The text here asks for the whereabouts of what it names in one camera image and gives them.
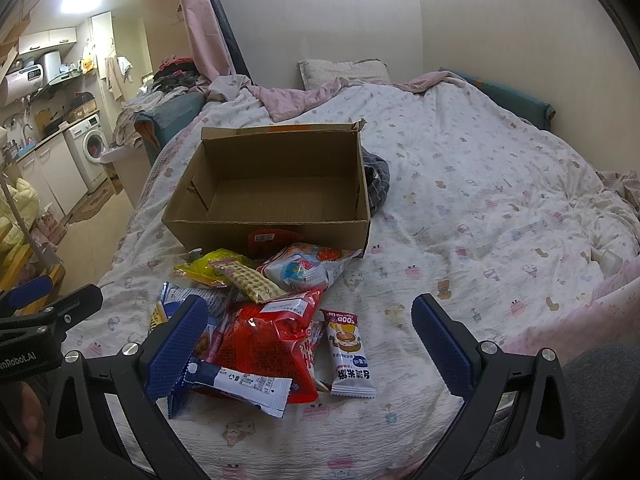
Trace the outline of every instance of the kitchen cabinet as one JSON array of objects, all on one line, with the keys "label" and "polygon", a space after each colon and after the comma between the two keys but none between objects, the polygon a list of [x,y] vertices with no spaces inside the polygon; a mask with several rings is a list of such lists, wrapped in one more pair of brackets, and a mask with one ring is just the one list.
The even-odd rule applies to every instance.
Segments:
[{"label": "kitchen cabinet", "polygon": [[20,38],[18,38],[18,55],[29,54],[35,50],[47,48],[48,46],[50,46],[48,30],[20,36]]},{"label": "kitchen cabinet", "polygon": [[35,151],[42,172],[60,208],[65,215],[71,213],[74,206],[86,194],[87,187],[66,145],[65,137],[57,134]]},{"label": "kitchen cabinet", "polygon": [[56,46],[76,42],[76,30],[73,27],[56,28],[49,31],[49,45]]},{"label": "kitchen cabinet", "polygon": [[42,167],[38,161],[36,153],[31,152],[29,155],[18,161],[18,168],[20,169],[22,178],[31,184],[38,192],[40,208],[44,209],[47,204],[51,204],[50,211],[54,218],[58,221],[62,220],[62,217],[65,214],[62,212],[62,209],[60,209],[60,204],[58,204],[58,200],[56,200],[56,197],[53,195],[53,192],[47,183],[47,177],[44,176],[44,172],[42,171]]}]

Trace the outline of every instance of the bedsheet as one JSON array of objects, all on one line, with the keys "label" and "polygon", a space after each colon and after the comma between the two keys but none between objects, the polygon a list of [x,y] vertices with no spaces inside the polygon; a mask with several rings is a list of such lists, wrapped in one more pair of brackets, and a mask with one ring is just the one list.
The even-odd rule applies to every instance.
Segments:
[{"label": "bedsheet", "polygon": [[[445,78],[424,94],[344,88],[289,122],[360,118],[367,121],[363,146],[388,161],[391,188],[372,218],[366,255],[347,266],[321,306],[358,314],[378,396],[320,394],[276,419],[234,400],[194,395],[170,423],[212,478],[400,478],[428,454],[460,406],[412,329],[416,295],[433,294],[478,339],[524,348],[531,328],[557,334],[562,320],[588,319],[585,305],[603,279],[591,247],[625,260],[638,254],[636,216],[590,165],[465,81]],[[162,282],[184,251],[162,225],[162,212],[201,127],[270,123],[243,89],[231,102],[207,103],[169,142],[99,283],[103,308],[69,332],[65,351],[101,356],[145,338]],[[629,305],[609,311],[631,312]],[[604,338],[632,335],[638,326],[636,314],[619,319]],[[536,332],[535,342],[543,345],[546,333]],[[563,351],[561,358],[572,357],[571,346]],[[324,354],[322,344],[316,355]],[[159,404],[164,410],[164,400]],[[110,399],[110,406],[132,459],[143,463],[118,403]]]}]

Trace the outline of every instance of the barcode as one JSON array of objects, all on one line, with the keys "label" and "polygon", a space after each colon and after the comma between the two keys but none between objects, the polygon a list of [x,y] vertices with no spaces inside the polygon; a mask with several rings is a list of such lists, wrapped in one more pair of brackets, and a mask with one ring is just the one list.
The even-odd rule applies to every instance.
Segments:
[{"label": "barcode", "polygon": [[266,235],[255,235],[254,242],[269,242],[270,240],[273,240],[275,237],[276,237],[275,233],[269,233]]},{"label": "barcode", "polygon": [[242,386],[248,386],[254,390],[258,390],[264,394],[269,393],[269,389],[273,384],[273,377],[264,377],[260,375],[244,374],[240,380]]}]

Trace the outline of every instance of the red snack bag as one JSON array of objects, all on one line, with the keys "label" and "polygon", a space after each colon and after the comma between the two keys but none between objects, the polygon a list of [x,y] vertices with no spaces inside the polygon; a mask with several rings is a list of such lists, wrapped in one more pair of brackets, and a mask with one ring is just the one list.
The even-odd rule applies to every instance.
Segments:
[{"label": "red snack bag", "polygon": [[244,374],[292,379],[289,404],[316,400],[302,344],[323,290],[316,287],[262,305],[236,304],[235,319],[229,322],[214,364]]}]

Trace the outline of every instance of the floor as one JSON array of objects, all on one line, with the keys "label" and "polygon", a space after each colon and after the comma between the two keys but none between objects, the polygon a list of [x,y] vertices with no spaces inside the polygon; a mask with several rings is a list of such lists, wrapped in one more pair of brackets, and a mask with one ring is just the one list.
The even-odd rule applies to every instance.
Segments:
[{"label": "floor", "polygon": [[98,283],[111,268],[111,259],[132,213],[127,194],[121,192],[112,196],[94,217],[66,226],[68,232],[57,253],[66,269],[59,294]]}]

